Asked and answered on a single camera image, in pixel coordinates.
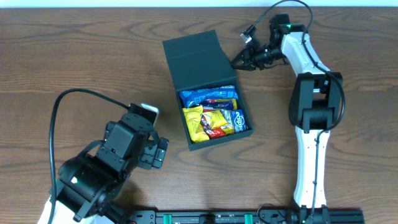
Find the blue snack bar wrapper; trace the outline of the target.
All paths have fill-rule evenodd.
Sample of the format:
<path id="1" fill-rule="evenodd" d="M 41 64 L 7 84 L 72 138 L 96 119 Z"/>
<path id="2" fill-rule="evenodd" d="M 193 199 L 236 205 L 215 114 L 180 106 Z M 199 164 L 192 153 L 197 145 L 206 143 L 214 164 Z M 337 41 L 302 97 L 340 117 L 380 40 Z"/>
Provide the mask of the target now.
<path id="1" fill-rule="evenodd" d="M 206 100 L 227 98 L 239 99 L 235 86 L 233 85 L 220 86 L 216 88 L 202 88 L 199 90 L 184 90 L 179 93 L 179 97 L 186 108 L 199 105 Z"/>

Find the red candy bag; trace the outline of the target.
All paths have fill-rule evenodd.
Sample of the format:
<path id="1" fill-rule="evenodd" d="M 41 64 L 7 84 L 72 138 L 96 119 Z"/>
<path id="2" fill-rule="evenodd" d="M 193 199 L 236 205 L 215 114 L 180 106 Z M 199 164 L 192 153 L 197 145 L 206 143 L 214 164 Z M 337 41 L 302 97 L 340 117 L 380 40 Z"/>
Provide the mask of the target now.
<path id="1" fill-rule="evenodd" d="M 203 126 L 203 129 L 205 130 L 210 139 L 221 138 L 226 135 L 221 127 L 216 129 L 211 129 L 209 124 L 206 122 L 206 119 L 204 118 L 203 114 L 201 115 L 201 125 Z"/>

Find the blue Eclipse mint box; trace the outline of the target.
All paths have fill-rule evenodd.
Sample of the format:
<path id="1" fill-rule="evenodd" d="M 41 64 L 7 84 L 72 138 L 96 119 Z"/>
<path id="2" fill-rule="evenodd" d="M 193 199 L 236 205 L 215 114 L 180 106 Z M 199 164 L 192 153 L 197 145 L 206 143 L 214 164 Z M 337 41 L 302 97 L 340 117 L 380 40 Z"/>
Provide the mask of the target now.
<path id="1" fill-rule="evenodd" d="M 235 133 L 240 133 L 247 130 L 246 121 L 244 119 L 244 111 L 242 109 L 232 110 L 231 118 Z"/>

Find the dark blue snack bar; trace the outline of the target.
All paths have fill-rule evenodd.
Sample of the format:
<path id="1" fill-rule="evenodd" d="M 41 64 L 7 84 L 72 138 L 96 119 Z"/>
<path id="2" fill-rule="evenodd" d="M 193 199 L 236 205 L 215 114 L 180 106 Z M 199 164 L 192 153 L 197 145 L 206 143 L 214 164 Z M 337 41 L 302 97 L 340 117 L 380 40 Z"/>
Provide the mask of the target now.
<path id="1" fill-rule="evenodd" d="M 201 103 L 205 110 L 236 110 L 238 108 L 236 99 L 208 99 Z"/>

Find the yellow Hacks candy bag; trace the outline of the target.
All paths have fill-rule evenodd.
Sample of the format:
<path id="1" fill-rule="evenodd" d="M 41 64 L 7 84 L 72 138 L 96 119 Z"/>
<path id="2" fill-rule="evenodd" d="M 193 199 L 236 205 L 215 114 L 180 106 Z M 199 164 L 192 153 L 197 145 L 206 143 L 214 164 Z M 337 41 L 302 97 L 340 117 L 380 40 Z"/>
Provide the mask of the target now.
<path id="1" fill-rule="evenodd" d="M 231 118 L 231 111 L 232 110 L 221 110 L 221 113 L 228 122 L 227 125 L 222 126 L 221 128 L 227 135 L 234 134 L 234 126 Z"/>

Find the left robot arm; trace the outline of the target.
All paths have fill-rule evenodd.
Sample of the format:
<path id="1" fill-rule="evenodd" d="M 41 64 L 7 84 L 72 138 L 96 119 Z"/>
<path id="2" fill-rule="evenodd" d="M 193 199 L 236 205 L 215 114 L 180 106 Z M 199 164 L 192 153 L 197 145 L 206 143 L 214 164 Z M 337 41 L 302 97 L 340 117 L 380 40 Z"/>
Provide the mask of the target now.
<path id="1" fill-rule="evenodd" d="M 46 201 L 39 223 L 93 223 L 110 210 L 133 169 L 162 167 L 168 146 L 139 114 L 108 122 L 102 140 L 62 164 L 51 196 L 56 201 Z"/>

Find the yellow snack packet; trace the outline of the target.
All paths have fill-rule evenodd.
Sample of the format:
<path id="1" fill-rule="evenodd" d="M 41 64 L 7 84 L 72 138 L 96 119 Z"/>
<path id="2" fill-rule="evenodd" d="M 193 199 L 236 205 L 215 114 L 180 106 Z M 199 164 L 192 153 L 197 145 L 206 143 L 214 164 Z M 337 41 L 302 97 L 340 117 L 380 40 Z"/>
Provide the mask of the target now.
<path id="1" fill-rule="evenodd" d="M 208 141 L 210 137 L 201 125 L 202 106 L 184 108 L 183 114 L 188 128 L 190 139 L 193 143 Z"/>
<path id="2" fill-rule="evenodd" d="M 220 110 L 204 112 L 203 116 L 211 129 L 220 128 L 228 124 Z"/>

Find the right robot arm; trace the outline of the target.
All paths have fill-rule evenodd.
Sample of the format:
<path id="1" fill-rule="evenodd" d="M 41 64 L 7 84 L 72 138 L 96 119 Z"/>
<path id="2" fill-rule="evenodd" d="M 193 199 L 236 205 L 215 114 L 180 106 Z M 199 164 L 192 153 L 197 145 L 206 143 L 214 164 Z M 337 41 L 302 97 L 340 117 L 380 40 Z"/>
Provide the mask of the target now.
<path id="1" fill-rule="evenodd" d="M 310 42 L 308 27 L 293 24 L 287 14 L 269 21 L 270 39 L 261 45 L 256 26 L 241 33 L 245 48 L 231 61 L 236 70 L 274 67 L 283 60 L 293 68 L 296 81 L 289 103 L 289 121 L 298 142 L 294 205 L 286 212 L 259 215 L 263 223 L 330 223 L 324 191 L 326 146 L 330 132 L 345 112 L 342 76 L 326 67 Z"/>

